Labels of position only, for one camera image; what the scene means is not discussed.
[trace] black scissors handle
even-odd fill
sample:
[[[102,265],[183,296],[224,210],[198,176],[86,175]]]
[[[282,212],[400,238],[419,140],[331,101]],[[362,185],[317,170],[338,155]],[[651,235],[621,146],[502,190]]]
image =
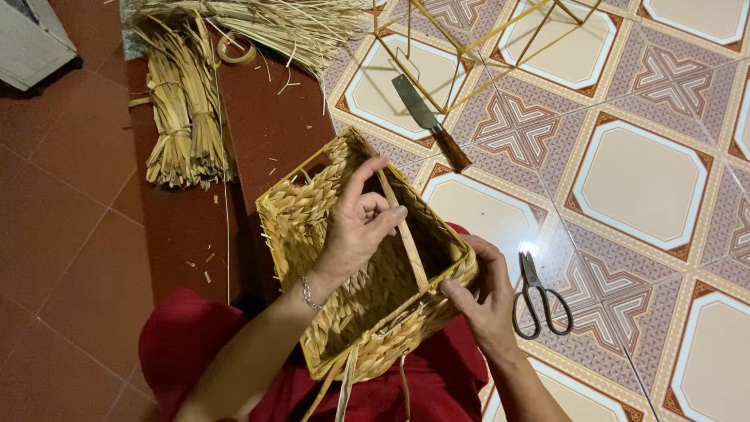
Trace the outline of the black scissors handle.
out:
[[[551,289],[551,288],[543,288],[539,286],[533,286],[531,288],[537,289],[539,292],[539,296],[541,296],[541,304],[544,307],[544,319],[547,320],[547,326],[550,328],[550,331],[555,333],[558,336],[565,336],[569,334],[571,331],[573,331],[573,313],[570,311],[570,307],[568,306],[567,302],[563,299],[562,296],[560,296],[557,291]],[[568,326],[563,330],[560,331],[555,328],[554,324],[552,324],[552,312],[550,311],[550,303],[547,299],[547,293],[552,294],[557,298],[557,300],[562,304],[562,307],[565,309],[565,316],[568,319]],[[531,333],[531,335],[526,335],[523,332],[521,332],[520,327],[518,326],[517,321],[517,313],[516,308],[518,307],[518,298],[520,296],[523,296],[523,300],[526,302],[526,307],[529,310],[529,313],[531,314],[532,320],[534,320],[534,332]],[[529,288],[525,288],[519,292],[516,293],[515,297],[513,298],[513,329],[515,330],[516,334],[518,334],[522,339],[526,340],[534,340],[535,338],[539,337],[539,333],[542,331],[542,324],[539,322],[539,316],[536,314],[536,310],[534,310],[534,305],[531,303],[531,296],[529,295]]]

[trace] knife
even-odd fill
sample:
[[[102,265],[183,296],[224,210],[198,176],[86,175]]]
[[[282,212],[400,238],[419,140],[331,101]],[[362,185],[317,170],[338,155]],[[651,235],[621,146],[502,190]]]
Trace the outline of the knife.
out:
[[[398,96],[401,97],[401,100],[404,102],[403,105],[406,106],[409,114],[411,114],[414,121],[417,122],[417,125],[421,128],[429,129],[435,136],[438,145],[440,145],[440,148],[448,156],[448,160],[451,162],[453,170],[457,173],[461,173],[469,168],[471,166],[471,161],[469,161],[467,155],[464,154],[464,151],[461,151],[461,148],[458,147],[443,125],[438,123],[437,119],[435,119],[432,111],[430,111],[424,103],[422,97],[417,93],[417,90],[414,89],[409,78],[407,78],[406,75],[401,74],[393,78],[391,82],[393,82],[393,87],[396,88]]]

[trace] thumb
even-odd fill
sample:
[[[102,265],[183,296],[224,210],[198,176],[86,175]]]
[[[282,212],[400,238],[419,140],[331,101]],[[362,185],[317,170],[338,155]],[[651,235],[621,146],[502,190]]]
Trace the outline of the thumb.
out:
[[[440,282],[440,291],[446,295],[461,313],[471,312],[476,306],[474,295],[466,288],[457,285],[453,280],[442,280]]]
[[[407,213],[407,208],[403,205],[383,211],[367,225],[370,235],[380,242],[407,217]]]

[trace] scissors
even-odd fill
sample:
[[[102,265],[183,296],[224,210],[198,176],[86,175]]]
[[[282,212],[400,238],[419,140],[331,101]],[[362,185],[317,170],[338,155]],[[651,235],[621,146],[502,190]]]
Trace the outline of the scissors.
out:
[[[523,289],[520,293],[516,293],[513,298],[513,328],[515,329],[515,332],[526,340],[534,340],[539,337],[539,332],[542,331],[542,324],[539,323],[539,316],[537,316],[536,310],[534,310],[534,305],[531,303],[531,296],[529,295],[529,289],[536,288],[539,292],[539,296],[542,298],[541,304],[544,307],[544,318],[547,320],[547,326],[550,328],[550,331],[558,336],[564,336],[570,333],[573,330],[573,314],[570,312],[570,307],[559,293],[542,285],[542,282],[536,275],[536,267],[534,266],[534,258],[531,258],[531,252],[527,252],[525,255],[523,252],[518,252],[518,263],[521,268],[520,273],[523,276]],[[559,331],[552,324],[552,313],[550,312],[550,303],[547,299],[547,293],[555,296],[562,304],[562,307],[565,308],[565,314],[568,317],[568,326],[563,331]],[[530,336],[521,332],[521,329],[518,327],[518,321],[516,320],[516,305],[518,304],[518,298],[521,296],[523,296],[523,300],[526,302],[526,307],[531,313],[531,318],[534,320],[534,332]]]

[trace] hand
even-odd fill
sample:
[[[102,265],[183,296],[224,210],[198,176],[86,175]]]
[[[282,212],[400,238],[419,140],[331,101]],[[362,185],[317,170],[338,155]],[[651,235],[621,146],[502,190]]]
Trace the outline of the hand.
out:
[[[346,185],[331,210],[325,245],[313,271],[333,288],[343,284],[372,257],[386,235],[407,217],[407,208],[391,208],[376,192],[362,194],[365,182],[388,164],[385,157],[367,160]]]
[[[461,235],[474,248],[479,257],[479,302],[466,288],[452,280],[443,280],[440,290],[453,306],[466,316],[474,339],[485,356],[514,354],[518,352],[511,318],[513,313],[513,286],[508,277],[506,258],[495,245],[481,237]]]

